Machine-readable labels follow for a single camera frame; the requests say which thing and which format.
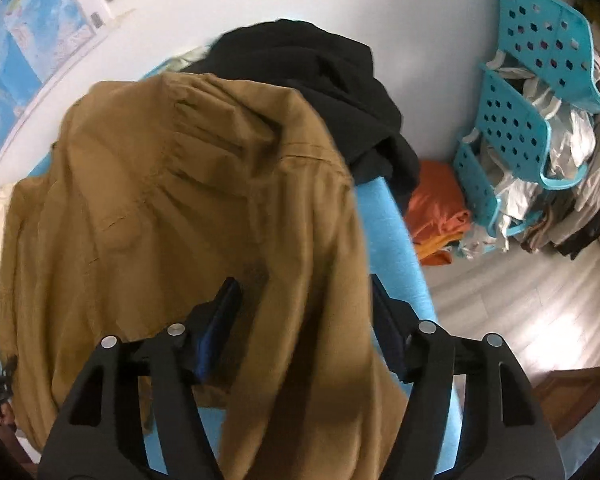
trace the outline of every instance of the black clothing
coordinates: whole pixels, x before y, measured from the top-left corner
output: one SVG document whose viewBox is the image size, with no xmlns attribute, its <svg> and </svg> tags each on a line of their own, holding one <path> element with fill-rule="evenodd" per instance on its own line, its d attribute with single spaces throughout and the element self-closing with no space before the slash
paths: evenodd
<svg viewBox="0 0 600 480">
<path fill-rule="evenodd" d="M 598 238 L 600 238 L 600 209 L 587 225 L 567 238 L 557 249 L 562 256 L 569 256 L 575 260 L 580 251 L 589 247 Z"/>
<path fill-rule="evenodd" d="M 400 135 L 402 115 L 373 68 L 368 46 L 311 23 L 279 20 L 226 33 L 182 72 L 299 90 L 327 125 L 355 183 L 384 176 L 406 206 L 420 165 Z"/>
</svg>

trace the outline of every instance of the blue plastic basket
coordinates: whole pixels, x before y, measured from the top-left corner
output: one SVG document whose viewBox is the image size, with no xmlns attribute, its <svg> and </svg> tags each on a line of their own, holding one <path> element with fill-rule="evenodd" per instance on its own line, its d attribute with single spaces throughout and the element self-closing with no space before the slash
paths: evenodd
<svg viewBox="0 0 600 480">
<path fill-rule="evenodd" d="M 453 161 L 453 168 L 464 194 L 466 206 L 471 211 L 474 222 L 487 229 L 490 236 L 495 237 L 496 220 L 500 210 L 500 197 L 496 196 L 493 186 L 474 155 L 471 146 L 462 142 L 462 140 Z M 510 227 L 507 230 L 507 236 L 514 236 L 524 231 L 538 220 L 539 216 L 540 212 L 529 214 L 523 222 Z"/>
<path fill-rule="evenodd" d="M 500 0 L 498 49 L 551 86 L 556 97 L 600 113 L 587 19 L 560 0 Z"/>
<path fill-rule="evenodd" d="M 498 150 L 513 175 L 545 189 L 568 189 L 587 173 L 583 164 L 575 178 L 544 174 L 551 145 L 551 126 L 538 110 L 497 73 L 482 66 L 484 79 L 475 126 Z"/>
</svg>

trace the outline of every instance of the world map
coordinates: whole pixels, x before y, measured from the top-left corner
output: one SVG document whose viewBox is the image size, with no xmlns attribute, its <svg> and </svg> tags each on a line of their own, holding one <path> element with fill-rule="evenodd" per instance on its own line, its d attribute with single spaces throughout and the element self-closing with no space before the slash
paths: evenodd
<svg viewBox="0 0 600 480">
<path fill-rule="evenodd" d="M 77 0 L 0 0 L 0 149 L 42 87 L 94 34 Z"/>
</svg>

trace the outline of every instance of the brown jacket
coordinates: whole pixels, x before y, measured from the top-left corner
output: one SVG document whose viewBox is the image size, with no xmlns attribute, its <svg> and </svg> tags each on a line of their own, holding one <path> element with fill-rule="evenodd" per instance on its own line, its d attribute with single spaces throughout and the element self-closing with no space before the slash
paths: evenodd
<svg viewBox="0 0 600 480">
<path fill-rule="evenodd" d="M 40 448 L 105 335 L 155 335 L 227 276 L 244 304 L 211 381 L 228 480 L 378 478 L 406 405 L 372 348 L 347 168 L 297 92 L 211 75 L 103 82 L 15 189 L 0 352 Z"/>
</svg>

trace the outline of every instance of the wooden floor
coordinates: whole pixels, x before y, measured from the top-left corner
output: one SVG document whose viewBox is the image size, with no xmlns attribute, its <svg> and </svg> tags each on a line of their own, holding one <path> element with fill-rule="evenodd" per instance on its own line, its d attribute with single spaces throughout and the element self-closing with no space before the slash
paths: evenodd
<svg viewBox="0 0 600 480">
<path fill-rule="evenodd" d="M 600 365 L 600 246 L 575 260 L 552 251 L 508 253 L 426 267 L 433 303 L 449 333 L 497 332 L 533 384 L 553 369 Z"/>
</svg>

